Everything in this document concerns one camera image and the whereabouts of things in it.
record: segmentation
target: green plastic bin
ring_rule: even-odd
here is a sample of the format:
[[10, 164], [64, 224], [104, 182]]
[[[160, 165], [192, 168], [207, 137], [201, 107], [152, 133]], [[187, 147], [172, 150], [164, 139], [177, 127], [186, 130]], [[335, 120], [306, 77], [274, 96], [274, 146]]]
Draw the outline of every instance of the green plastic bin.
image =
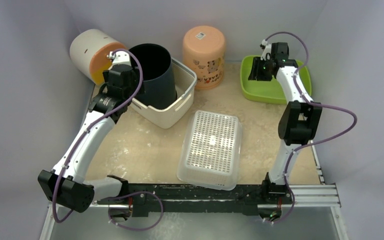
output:
[[[286, 104], [286, 98], [281, 84], [273, 77], [271, 81], [248, 80], [253, 66], [253, 58], [260, 57], [258, 55], [246, 56], [240, 65], [240, 86], [243, 96], [251, 101], [262, 102], [268, 104]], [[299, 70], [299, 77], [305, 87], [307, 93], [312, 95], [312, 85], [310, 73], [305, 66]]]

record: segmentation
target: table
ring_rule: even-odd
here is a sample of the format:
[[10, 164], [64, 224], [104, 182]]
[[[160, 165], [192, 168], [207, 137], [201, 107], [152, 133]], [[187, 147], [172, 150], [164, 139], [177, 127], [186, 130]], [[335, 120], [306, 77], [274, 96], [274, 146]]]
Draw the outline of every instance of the table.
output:
[[[243, 135], [238, 183], [261, 184], [276, 159], [280, 144], [278, 123], [285, 105], [244, 98], [240, 67], [239, 63], [227, 63], [219, 86], [196, 90], [191, 108], [169, 129], [154, 125], [131, 108], [127, 110], [103, 140], [86, 180], [112, 174], [130, 183], [181, 183], [176, 172], [187, 125], [194, 112], [203, 110], [239, 118]], [[294, 185], [320, 184], [310, 148], [299, 154], [290, 181]]]

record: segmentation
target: cable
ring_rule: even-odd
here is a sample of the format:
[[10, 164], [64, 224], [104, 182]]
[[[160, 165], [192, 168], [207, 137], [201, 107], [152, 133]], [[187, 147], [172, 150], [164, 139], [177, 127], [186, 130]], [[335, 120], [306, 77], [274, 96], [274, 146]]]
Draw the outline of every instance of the cable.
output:
[[292, 210], [294, 209], [294, 206], [295, 206], [295, 195], [294, 195], [294, 193], [292, 192], [292, 189], [291, 189], [291, 187], [289, 186], [288, 179], [287, 179], [288, 167], [289, 167], [289, 163], [291, 162], [292, 156], [293, 156], [296, 152], [300, 151], [301, 149], [304, 149], [304, 148], [307, 148], [307, 147], [311, 147], [311, 146], [315, 146], [315, 145], [322, 144], [322, 143], [326, 143], [326, 142], [328, 142], [328, 141], [330, 141], [330, 140], [336, 139], [336, 138], [338, 138], [338, 137], [340, 137], [340, 136], [342, 136], [342, 135], [348, 133], [348, 132], [349, 132], [351, 129], [353, 129], [353, 128], [356, 126], [356, 124], [357, 124], [357, 115], [356, 115], [354, 112], [352, 112], [352, 111], [350, 111], [350, 110], [348, 110], [348, 109], [342, 108], [342, 107], [338, 107], [338, 106], [332, 106], [332, 105], [327, 105], [327, 104], [320, 104], [320, 103], [311, 102], [311, 101], [309, 101], [309, 100], [306, 98], [305, 95], [303, 95], [303, 91], [301, 90], [300, 86], [299, 86], [298, 83], [297, 83], [297, 74], [298, 74], [298, 72], [299, 72], [303, 67], [305, 67], [305, 66], [308, 64], [308, 62], [309, 62], [309, 58], [310, 58], [309, 50], [308, 50], [306, 44], [304, 43], [304, 41], [303, 41], [300, 37], [298, 37], [297, 35], [295, 35], [295, 34], [293, 34], [293, 33], [291, 33], [291, 32], [288, 32], [288, 31], [279, 31], [279, 32], [275, 32], [275, 33], [271, 34], [270, 36], [268, 36], [268, 37], [265, 39], [265, 41], [268, 41], [269, 38], [271, 38], [271, 37], [273, 37], [273, 36], [275, 36], [275, 35], [278, 35], [278, 34], [288, 34], [288, 35], [291, 35], [291, 36], [295, 37], [298, 41], [300, 41], [301, 44], [302, 44], [302, 46], [304, 47], [305, 54], [306, 54], [305, 62], [304, 62], [303, 65], [299, 66], [299, 67], [295, 70], [295, 72], [293, 73], [293, 83], [295, 84], [296, 89], [298, 89], [298, 92], [299, 92], [299, 94], [301, 95], [301, 97], [304, 99], [304, 101], [305, 101], [308, 105], [313, 106], [313, 107], [320, 107], [320, 108], [326, 108], [326, 109], [333, 109], [333, 110], [337, 110], [337, 111], [341, 111], [341, 112], [347, 113], [347, 114], [349, 114], [349, 115], [351, 115], [351, 116], [353, 117], [353, 122], [352, 122], [351, 126], [349, 126], [347, 129], [341, 131], [340, 133], [338, 133], [338, 134], [336, 134], [336, 135], [333, 135], [333, 136], [331, 136], [331, 137], [328, 137], [328, 138], [323, 139], [323, 140], [320, 140], [320, 141], [316, 141], [316, 142], [313, 142], [313, 143], [309, 143], [309, 144], [306, 144], [306, 145], [299, 146], [299, 147], [297, 147], [296, 149], [294, 149], [294, 150], [290, 153], [290, 155], [289, 155], [289, 157], [288, 157], [288, 159], [287, 159], [287, 161], [286, 161], [286, 166], [285, 166], [285, 169], [284, 169], [284, 176], [283, 176], [283, 179], [284, 179], [284, 181], [285, 181], [285, 185], [286, 185], [288, 191], [290, 192], [290, 194], [291, 194], [291, 196], [292, 196], [292, 205], [290, 206], [289, 211], [288, 211], [284, 216], [282, 216], [279, 220], [277, 220], [276, 223], [279, 223], [279, 222], [284, 221], [284, 220], [291, 214], [291, 212], [292, 212]]
[[133, 60], [136, 62], [137, 64], [137, 68], [139, 69], [139, 84], [137, 85], [137, 88], [136, 90], [133, 92], [133, 94], [125, 101], [123, 102], [121, 105], [119, 105], [118, 107], [114, 108], [113, 110], [105, 113], [103, 116], [101, 116], [100, 118], [96, 119], [94, 122], [92, 122], [85, 130], [84, 132], [82, 132], [82, 134], [80, 135], [80, 137], [77, 139], [77, 141], [74, 143], [71, 151], [68, 153], [67, 155], [67, 158], [65, 159], [65, 162], [64, 162], [64, 167], [61, 168], [61, 171], [58, 175], [58, 178], [56, 179], [56, 183], [55, 183], [55, 188], [53, 190], [53, 194], [52, 194], [52, 214], [53, 214], [53, 219], [55, 220], [56, 223], [60, 224], [62, 222], [64, 222], [68, 217], [69, 215], [73, 212], [73, 210], [71, 209], [67, 215], [65, 215], [62, 219], [59, 219], [58, 218], [58, 215], [57, 215], [57, 194], [58, 194], [58, 190], [60, 188], [60, 183], [61, 183], [61, 179], [63, 178], [63, 175], [64, 173], [66, 172], [66, 167], [68, 166], [68, 164], [70, 163], [70, 160], [74, 154], [74, 152], [76, 151], [76, 149], [79, 147], [80, 143], [82, 142], [83, 138], [85, 138], [85, 136], [91, 131], [91, 129], [97, 124], [99, 123], [102, 119], [104, 118], [107, 118], [108, 116], [110, 116], [111, 114], [117, 112], [118, 110], [122, 109], [124, 106], [126, 106], [129, 102], [132, 101], [132, 99], [136, 96], [136, 94], [138, 94], [139, 90], [141, 89], [141, 86], [142, 86], [142, 82], [144, 81], [144, 73], [142, 71], [142, 66], [141, 66], [141, 63], [139, 62], [138, 58], [136, 58], [136, 56], [134, 56], [130, 51], [126, 50], [126, 49], [122, 49], [122, 48], [119, 48], [119, 49], [116, 49], [114, 51], [112, 51], [112, 54], [114, 55], [116, 52], [118, 51], [123, 51], [123, 52], [126, 52], [130, 55], [131, 58], [133, 58]]
[[106, 200], [121, 200], [121, 199], [125, 199], [125, 198], [128, 198], [128, 197], [136, 196], [136, 195], [139, 195], [139, 194], [149, 194], [149, 195], [152, 195], [158, 201], [159, 207], [161, 208], [161, 212], [159, 214], [158, 220], [154, 224], [152, 224], [151, 226], [148, 226], [148, 227], [144, 227], [144, 228], [135, 228], [135, 227], [121, 225], [121, 224], [116, 222], [111, 217], [111, 214], [110, 214], [111, 208], [108, 209], [108, 218], [109, 218], [109, 222], [108, 223], [112, 223], [112, 224], [116, 225], [117, 227], [120, 227], [120, 228], [123, 228], [123, 229], [127, 229], [127, 230], [130, 230], [130, 231], [136, 231], [136, 232], [142, 232], [142, 231], [150, 230], [153, 227], [157, 226], [160, 223], [161, 219], [163, 219], [164, 208], [163, 208], [163, 202], [161, 201], [161, 199], [159, 197], [157, 197], [157, 195], [153, 194], [152, 192], [149, 192], [149, 191], [138, 191], [138, 192], [134, 192], [134, 193], [131, 193], [131, 194], [128, 194], [128, 195], [125, 195], [125, 196], [109, 197], [109, 198], [105, 198], [105, 199]]

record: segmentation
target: black bucket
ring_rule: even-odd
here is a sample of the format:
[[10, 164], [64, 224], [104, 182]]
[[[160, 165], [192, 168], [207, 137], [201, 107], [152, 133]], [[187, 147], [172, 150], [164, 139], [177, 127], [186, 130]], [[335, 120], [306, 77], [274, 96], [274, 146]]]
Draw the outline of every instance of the black bucket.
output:
[[[135, 98], [146, 106], [163, 110], [177, 99], [175, 75], [172, 67], [172, 57], [164, 47], [145, 43], [129, 50], [137, 57], [143, 70], [143, 86], [145, 93]], [[131, 66], [137, 67], [130, 58]]]

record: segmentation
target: white plastic bin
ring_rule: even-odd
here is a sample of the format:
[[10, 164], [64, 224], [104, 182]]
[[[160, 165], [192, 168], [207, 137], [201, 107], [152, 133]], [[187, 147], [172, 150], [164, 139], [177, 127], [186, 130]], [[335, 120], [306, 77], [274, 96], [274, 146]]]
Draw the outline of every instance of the white plastic bin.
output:
[[184, 137], [177, 178], [216, 190], [238, 183], [242, 124], [236, 116], [198, 110]]
[[133, 98], [130, 105], [144, 118], [163, 129], [170, 128], [185, 115], [194, 102], [194, 90], [197, 84], [197, 75], [194, 71], [174, 58], [172, 61], [177, 100], [162, 110], [145, 106], [136, 98]]

